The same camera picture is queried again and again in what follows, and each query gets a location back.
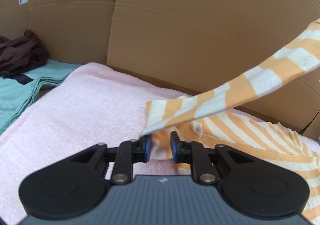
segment pink towel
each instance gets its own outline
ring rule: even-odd
[[[146,102],[181,95],[101,64],[73,71],[0,137],[0,216],[9,225],[25,216],[18,197],[25,176],[98,142],[116,147],[138,138]],[[172,160],[151,160],[135,164],[134,173],[173,175],[176,169]]]

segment dark brown cloth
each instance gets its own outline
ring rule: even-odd
[[[48,57],[48,51],[30,30],[13,40],[0,36],[0,76],[12,77],[38,68],[47,63]]]

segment cardboard box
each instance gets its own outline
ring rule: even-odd
[[[0,0],[0,35],[34,31],[51,58],[106,63],[115,0]]]
[[[319,17],[320,0],[116,0],[107,65],[204,92],[258,65]],[[320,69],[242,109],[301,133],[317,126],[305,133],[316,138],[319,78]]]

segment black strap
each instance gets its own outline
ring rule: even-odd
[[[32,78],[26,76],[25,74],[18,74],[16,76],[9,77],[10,79],[16,80],[20,84],[27,84],[33,81]]]

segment towel pile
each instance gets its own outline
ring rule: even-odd
[[[39,91],[60,85],[79,65],[48,60],[47,64],[11,78],[0,77],[0,134],[35,102]]]

